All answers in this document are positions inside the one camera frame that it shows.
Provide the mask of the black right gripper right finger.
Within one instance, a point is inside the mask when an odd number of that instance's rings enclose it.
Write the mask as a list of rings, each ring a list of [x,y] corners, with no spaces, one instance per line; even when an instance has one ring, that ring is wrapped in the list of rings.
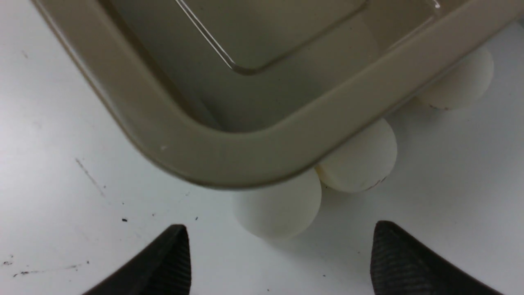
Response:
[[[497,295],[394,222],[374,228],[370,277],[376,295]]]

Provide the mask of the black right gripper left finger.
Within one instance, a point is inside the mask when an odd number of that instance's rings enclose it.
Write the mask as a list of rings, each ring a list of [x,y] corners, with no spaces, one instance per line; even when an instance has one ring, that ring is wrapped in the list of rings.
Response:
[[[192,284],[185,225],[170,225],[159,237],[86,295],[188,295]]]

